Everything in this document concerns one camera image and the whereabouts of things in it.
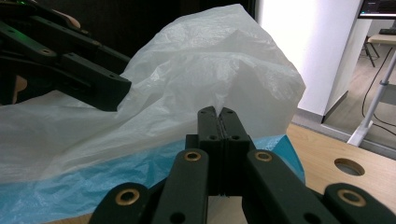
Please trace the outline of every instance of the power cord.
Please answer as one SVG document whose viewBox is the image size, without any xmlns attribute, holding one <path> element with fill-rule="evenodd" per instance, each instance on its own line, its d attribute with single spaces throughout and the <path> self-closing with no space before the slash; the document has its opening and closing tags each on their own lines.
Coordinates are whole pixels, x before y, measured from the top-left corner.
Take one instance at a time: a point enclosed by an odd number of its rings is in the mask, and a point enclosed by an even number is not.
<svg viewBox="0 0 396 224">
<path fill-rule="evenodd" d="M 381 71 L 382 67 L 384 66 L 385 61 L 387 60 L 387 58 L 388 58 L 388 56 L 389 56 L 389 54 L 390 54 L 390 52 L 391 52 L 392 50 L 393 50 L 393 48 L 390 48 L 390 50 L 388 51 L 388 54 L 387 54 L 387 56 L 385 57 L 384 62 L 382 62 L 381 66 L 379 67 L 378 71 L 376 72 L 376 74 L 375 74 L 375 76 L 374 76 L 374 78 L 373 78 L 372 83 L 370 84 L 369 89 L 367 90 L 366 94 L 364 95 L 363 104 L 361 105 L 361 114 L 363 115 L 364 118 L 365 118 L 365 115 L 364 115 L 364 104 L 365 104 L 365 102 L 366 102 L 367 95 L 368 95 L 370 89 L 373 87 L 373 84 L 374 84 L 376 78 L 378 77 L 379 72 Z M 378 121 L 380 121 L 380 122 L 382 122 L 382 123 L 385 123 L 385 124 L 388 124 L 388 125 L 390 125 L 390 126 L 396 127 L 395 124 L 391 124 L 391 123 L 388 123 L 388 122 L 385 122 L 385 121 L 379 119 L 379 118 L 375 115 L 375 113 L 374 113 L 374 117 L 375 117 Z M 381 129 L 383 129 L 383 130 L 385 130 L 385 131 L 387 131 L 387 132 L 389 132 L 389 133 L 391 133 L 391 134 L 393 134 L 393 135 L 396 135 L 396 133 L 394 133 L 393 131 L 391 131 L 391 130 L 389 130 L 389 129 L 383 127 L 383 126 L 380 126 L 380 125 L 375 124 L 375 123 L 374 123 L 373 125 L 376 126 L 376 127 L 378 127 L 378 128 L 381 128 Z"/>
</svg>

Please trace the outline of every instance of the white desk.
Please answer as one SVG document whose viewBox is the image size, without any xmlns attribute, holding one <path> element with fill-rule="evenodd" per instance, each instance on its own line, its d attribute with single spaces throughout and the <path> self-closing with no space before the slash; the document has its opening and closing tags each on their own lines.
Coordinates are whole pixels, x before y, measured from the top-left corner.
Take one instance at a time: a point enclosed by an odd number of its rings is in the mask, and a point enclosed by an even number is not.
<svg viewBox="0 0 396 224">
<path fill-rule="evenodd" d="M 396 46 L 396 35 L 373 35 L 368 40 L 373 44 L 386 44 Z M 349 144 L 358 147 L 363 141 L 364 136 L 369 132 L 369 129 L 373 125 L 372 117 L 378 106 L 379 102 L 383 102 L 390 105 L 396 105 L 396 86 L 389 84 L 390 75 L 393 72 L 393 68 L 396 64 L 396 51 L 388 66 L 387 73 L 379 83 L 379 87 L 376 91 L 375 97 L 370 104 L 369 110 L 364 120 L 361 122 L 356 131 L 350 136 L 347 141 Z"/>
</svg>

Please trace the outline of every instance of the floor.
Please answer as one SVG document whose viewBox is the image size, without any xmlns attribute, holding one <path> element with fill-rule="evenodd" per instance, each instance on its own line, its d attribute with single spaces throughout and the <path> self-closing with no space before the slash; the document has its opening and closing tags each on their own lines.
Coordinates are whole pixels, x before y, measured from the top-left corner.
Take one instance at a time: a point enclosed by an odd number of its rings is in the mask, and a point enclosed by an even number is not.
<svg viewBox="0 0 396 224">
<path fill-rule="evenodd" d="M 373 49 L 371 47 L 369 49 L 372 55 L 375 55 Z M 358 59 L 346 98 L 325 119 L 324 123 L 321 123 L 321 119 L 316 118 L 315 115 L 309 118 L 306 114 L 301 113 L 296 113 L 292 122 L 346 142 L 363 120 L 362 111 L 364 114 L 367 113 L 379 81 L 385 75 L 395 51 L 395 49 L 392 49 L 385 60 L 390 47 L 375 45 L 375 49 L 380 56 L 379 58 L 374 57 L 375 67 L 372 66 L 370 59 L 363 50 Z M 384 60 L 385 63 L 375 79 L 375 74 Z M 389 83 L 396 84 L 396 74 L 391 75 Z M 396 105 L 379 103 L 375 116 L 376 118 L 373 118 L 375 125 L 367 133 L 360 147 L 396 160 Z"/>
</svg>

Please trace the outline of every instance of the computer screen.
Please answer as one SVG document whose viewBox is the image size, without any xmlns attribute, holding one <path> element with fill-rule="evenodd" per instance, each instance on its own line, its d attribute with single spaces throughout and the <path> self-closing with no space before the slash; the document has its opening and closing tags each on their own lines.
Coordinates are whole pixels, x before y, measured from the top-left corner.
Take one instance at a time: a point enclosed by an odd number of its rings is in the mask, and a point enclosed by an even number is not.
<svg viewBox="0 0 396 224">
<path fill-rule="evenodd" d="M 358 18 L 396 20 L 396 0 L 364 0 Z"/>
</svg>

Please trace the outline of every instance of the plastic bag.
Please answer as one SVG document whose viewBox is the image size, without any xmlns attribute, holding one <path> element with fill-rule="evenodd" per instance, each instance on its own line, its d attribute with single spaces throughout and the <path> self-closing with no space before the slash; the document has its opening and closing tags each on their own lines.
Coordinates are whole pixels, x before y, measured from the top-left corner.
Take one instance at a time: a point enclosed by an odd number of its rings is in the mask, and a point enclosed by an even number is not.
<svg viewBox="0 0 396 224">
<path fill-rule="evenodd" d="M 0 107 L 1 223 L 75 217 L 120 183 L 152 186 L 210 105 L 234 110 L 258 142 L 283 137 L 304 92 L 297 70 L 239 5 L 170 23 L 122 76 L 133 86 L 118 112 L 58 91 Z M 282 158 L 304 178 L 285 148 Z"/>
</svg>

